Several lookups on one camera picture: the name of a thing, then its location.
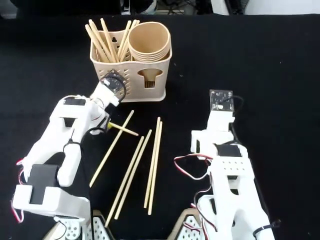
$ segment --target wooden chopstick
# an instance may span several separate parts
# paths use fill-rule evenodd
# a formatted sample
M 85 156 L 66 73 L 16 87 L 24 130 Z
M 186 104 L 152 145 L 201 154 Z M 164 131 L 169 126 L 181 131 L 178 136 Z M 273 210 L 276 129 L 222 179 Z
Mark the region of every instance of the wooden chopstick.
M 143 207 L 146 209 L 148 205 L 149 195 L 150 195 L 150 188 L 151 188 L 151 180 L 152 175 L 154 172 L 154 164 L 155 164 L 155 156 L 156 156 L 156 149 L 157 149 L 157 139 L 158 139 L 158 132 L 159 132 L 159 125 L 160 125 L 160 117 L 156 120 L 156 127 L 155 127 L 155 135 L 154 135 L 154 143 L 153 143 L 153 150 L 152 150 L 152 157 L 151 157 L 151 164 L 149 170 L 149 177 L 148 183 L 146 186 L 145 196 L 144 196 L 144 204 Z
M 124 127 L 122 127 L 122 126 L 119 126 L 119 125 L 117 125 L 117 124 L 115 124 L 115 123 L 113 123 L 113 122 L 109 122 L 108 123 L 108 127 L 114 127 L 114 128 L 116 128 L 116 129 L 120 129 L 120 130 L 122 130 L 122 131 L 124 131 L 124 132 L 126 132 L 126 133 L 128 133 L 128 134 L 131 134 L 131 135 L 134 135 L 134 136 L 139 136 L 139 134 L 138 133 L 136 133 L 136 132 L 134 132 L 134 131 L 131 131 L 131 130 L 129 130 L 129 129 L 126 129 L 126 128 L 124 128 Z
M 119 188 L 119 190 L 118 190 L 118 192 L 117 192 L 117 194 L 116 194 L 116 196 L 115 196 L 115 199 L 114 199 L 114 201 L 113 201 L 112 207 L 111 207 L 111 209 L 110 209 L 110 211 L 109 211 L 109 215 L 108 215 L 108 217 L 107 217 L 107 219 L 106 219 L 106 221 L 105 221 L 105 225 L 104 225 L 105 228 L 108 226 L 108 224 L 109 224 L 109 222 L 110 222 L 110 220 L 111 220 L 111 218 L 112 218 L 112 215 L 114 214 L 114 211 L 115 211 L 115 209 L 116 209 L 117 203 L 118 203 L 119 198 L 120 198 L 120 196 L 121 196 L 121 193 L 122 193 L 122 191 L 123 191 L 123 189 L 124 189 L 124 187 L 125 187 L 125 185 L 126 185 L 126 182 L 127 182 L 128 177 L 129 177 L 130 171 L 131 171 L 132 167 L 134 166 L 135 160 L 136 160 L 136 158 L 137 158 L 138 152 L 139 152 L 139 150 L 140 150 L 140 147 L 141 147 L 142 142 L 144 141 L 144 139 L 145 139 L 145 137 L 142 136 L 142 137 L 140 138 L 140 141 L 139 141 L 138 145 L 136 146 L 136 149 L 135 149 L 135 151 L 134 151 L 134 154 L 133 154 L 133 156 L 132 156 L 132 159 L 131 159 L 131 161 L 130 161 L 130 164 L 129 164 L 126 172 L 125 172 L 125 175 L 124 175 L 123 180 L 122 180 L 122 182 L 121 182 L 120 188 Z
M 131 30 L 137 26 L 138 24 L 140 23 L 139 20 L 133 20 L 133 23 L 130 27 L 130 30 L 129 30 L 129 33 L 131 32 Z M 129 48 L 129 39 L 128 39 L 128 36 L 126 37 L 125 39 L 125 43 L 124 43 L 124 46 L 123 46 L 123 50 L 122 50 L 122 53 L 121 53 L 121 57 L 119 58 L 120 62 L 122 62 L 125 57 L 126 57 L 126 54 L 127 54 L 127 51 L 128 51 L 128 48 Z
M 121 57 L 122 49 L 124 48 L 124 44 L 125 44 L 127 36 L 128 36 L 130 26 L 131 26 L 131 20 L 129 20 L 125 26 L 124 34 L 123 34 L 123 37 L 122 37 L 122 40 L 121 40 L 121 43 L 120 43 L 120 46 L 118 49 L 118 53 L 117 53 L 119 59 Z
M 110 49 L 110 52 L 111 52 L 112 59 L 114 60 L 115 63 L 118 63 L 119 62 L 119 58 L 118 58 L 118 55 L 116 53 L 115 46 L 114 46 L 114 44 L 113 44 L 113 42 L 111 40 L 107 25 L 105 23 L 105 20 L 103 18 L 100 18 L 100 21 L 101 21 L 101 25 L 102 25 L 102 29 L 103 29 L 103 32 L 104 32 L 104 36 L 105 36 L 106 42 L 108 43 L 108 46 L 109 46 L 109 49 Z
M 152 132 L 152 130 L 150 129 L 149 132 L 148 132 L 148 134 L 147 134 L 146 137 L 145 137 L 145 140 L 144 140 L 143 145 L 142 145 L 142 147 L 141 147 L 141 149 L 140 149 L 139 155 L 138 155 L 138 157 L 137 157 L 137 159 L 136 159 L 136 161 L 135 161 L 135 163 L 134 163 L 134 167 L 133 167 L 132 172 L 131 172 L 131 174 L 130 174 L 128 183 L 126 184 L 126 187 L 125 187 L 125 190 L 124 190 L 124 192 L 123 192 L 123 195 L 122 195 L 121 201 L 120 201 L 120 203 L 119 203 L 118 209 L 116 210 L 114 219 L 118 219 L 118 218 L 119 218 L 120 211 L 121 211 L 122 206 L 124 205 L 124 202 L 125 202 L 125 200 L 126 200 L 126 197 L 127 197 L 127 194 L 128 194 L 128 191 L 129 191 L 129 188 L 130 188 L 132 179 L 134 178 L 134 175 L 135 175 L 135 172 L 136 172 L 136 170 L 137 170 L 137 167 L 138 167 L 138 164 L 139 164 L 139 162 L 140 162 L 140 159 L 141 159 L 141 157 L 142 157 L 142 154 L 143 154 L 144 151 L 145 151 L 145 148 L 146 148 L 146 145 L 147 145 L 148 140 L 149 140 L 149 138 L 150 138 L 151 132 Z
M 111 53 L 107 47 L 107 45 L 105 44 L 104 40 L 101 38 L 100 36 L 100 33 L 97 29 L 97 26 L 95 25 L 94 21 L 92 21 L 91 19 L 89 19 L 89 25 L 92 29 L 92 32 L 95 34 L 96 38 L 99 40 L 101 46 L 102 46 L 102 49 L 104 50 L 106 56 L 108 57 L 110 63 L 115 63 L 116 60 L 113 59 L 113 57 L 111 56 Z
M 98 51 L 100 59 L 102 60 L 101 62 L 109 63 L 108 57 L 106 56 L 105 52 L 101 48 L 98 39 L 96 38 L 95 34 L 92 32 L 88 24 L 85 25 L 85 30 L 87 31 L 89 37 L 91 38 L 91 41 L 93 42 L 96 50 Z
M 151 184 L 151 192 L 150 192 L 150 198 L 149 198 L 148 215 L 151 215 L 151 213 L 152 213 L 152 205 L 154 202 L 161 133 L 162 133 L 162 121 L 160 122 L 160 125 L 159 125 L 158 139 L 156 141 L 156 152 L 155 152 L 154 168 L 153 168 L 153 174 L 152 174 L 152 184 Z
M 129 116 L 126 118 L 126 120 L 124 121 L 124 123 L 123 123 L 123 125 L 122 125 L 123 128 L 125 128 L 125 127 L 127 126 L 128 122 L 130 121 L 130 119 L 131 119 L 132 115 L 134 114 L 134 112 L 135 112 L 134 110 L 132 110 L 132 111 L 130 112 Z M 94 175 L 93 175 L 93 177 L 92 177 L 92 179 L 91 179 L 91 181 L 90 181 L 90 184 L 89 184 L 90 188 L 91 188 L 91 187 L 93 186 L 93 184 L 95 183 L 95 180 L 97 179 L 97 177 L 98 177 L 101 169 L 102 169 L 103 166 L 105 165 L 105 163 L 106 163 L 106 161 L 107 161 L 110 153 L 111 153 L 112 150 L 114 149 L 114 147 L 115 147 L 115 145 L 116 145 L 117 141 L 119 140 L 119 138 L 120 138 L 120 136 L 121 136 L 122 133 L 123 133 L 123 131 L 120 130 L 120 131 L 118 132 L 118 134 L 115 136 L 115 138 L 114 138 L 111 146 L 109 147 L 108 151 L 106 152 L 104 158 L 102 159 L 100 165 L 98 166 L 97 170 L 95 171 L 95 173 L 94 173 Z

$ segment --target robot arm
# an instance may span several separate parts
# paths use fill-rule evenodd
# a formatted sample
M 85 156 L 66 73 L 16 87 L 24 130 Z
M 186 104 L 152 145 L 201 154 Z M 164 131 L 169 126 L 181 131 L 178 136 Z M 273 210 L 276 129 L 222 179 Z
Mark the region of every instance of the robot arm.
M 105 109 L 119 104 L 116 95 L 122 88 L 125 93 L 125 79 L 112 70 L 99 81 L 90 98 L 70 95 L 59 100 L 43 135 L 22 160 L 26 184 L 16 186 L 12 200 L 15 209 L 77 222 L 86 231 L 91 220 L 89 200 L 61 187 L 73 184 L 82 158 L 83 137 L 107 127 L 110 115 Z M 58 152 L 65 155 L 61 166 L 46 164 Z
M 247 149 L 229 131 L 235 119 L 232 98 L 232 91 L 211 90 L 207 129 L 191 132 L 191 152 L 213 158 L 207 169 L 213 195 L 204 195 L 196 203 L 201 218 L 212 223 L 202 220 L 203 236 L 209 240 L 274 240 L 271 228 L 253 234 L 270 222 L 259 200 Z

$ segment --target metal base plate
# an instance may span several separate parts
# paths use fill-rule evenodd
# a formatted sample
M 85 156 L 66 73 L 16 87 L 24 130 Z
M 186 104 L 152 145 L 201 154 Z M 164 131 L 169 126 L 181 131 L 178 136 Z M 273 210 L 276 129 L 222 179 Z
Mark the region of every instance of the metal base plate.
M 194 228 L 200 228 L 200 225 L 194 216 L 187 216 L 184 222 Z M 190 230 L 189 228 L 182 226 L 180 232 L 176 236 L 176 240 L 201 240 L 201 236 L 202 229 Z
M 100 217 L 93 217 L 94 240 L 111 240 Z M 86 240 L 93 240 L 91 224 L 87 228 Z

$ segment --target black table surface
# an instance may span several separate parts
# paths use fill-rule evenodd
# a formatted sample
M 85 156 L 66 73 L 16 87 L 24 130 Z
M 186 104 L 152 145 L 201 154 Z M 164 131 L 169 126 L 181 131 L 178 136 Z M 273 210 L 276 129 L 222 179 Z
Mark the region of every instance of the black table surface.
M 106 16 L 111 31 L 130 17 Z M 41 239 L 51 217 L 25 214 L 17 224 L 10 200 L 17 184 L 15 162 L 39 139 L 57 101 L 89 95 L 97 84 L 84 25 L 89 17 L 0 21 L 1 239 Z M 165 239 L 194 193 L 208 180 L 194 182 L 179 173 L 174 156 L 190 152 L 191 130 L 206 128 L 209 89 L 233 90 L 245 99 L 235 129 L 247 147 L 270 219 L 282 220 L 276 239 L 317 239 L 319 222 L 318 103 L 320 16 L 141 16 L 164 23 L 173 56 L 161 102 L 122 103 L 112 116 L 146 135 L 157 116 L 163 135 L 153 203 L 143 201 L 152 142 L 134 176 L 119 220 L 109 227 L 116 239 Z M 90 179 L 117 131 L 88 137 L 83 164 Z M 120 137 L 91 189 L 91 204 L 108 214 L 139 138 Z M 185 162 L 203 171 L 196 161 Z M 74 191 L 84 187 L 83 177 Z

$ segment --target paper cup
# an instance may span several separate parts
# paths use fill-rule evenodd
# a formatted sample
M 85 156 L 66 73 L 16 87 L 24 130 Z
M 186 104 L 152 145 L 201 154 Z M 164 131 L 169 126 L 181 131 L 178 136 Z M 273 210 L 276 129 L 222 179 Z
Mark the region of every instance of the paper cup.
M 171 45 L 169 30 L 159 22 L 144 22 L 135 26 L 129 33 L 128 46 L 137 60 L 162 58 Z

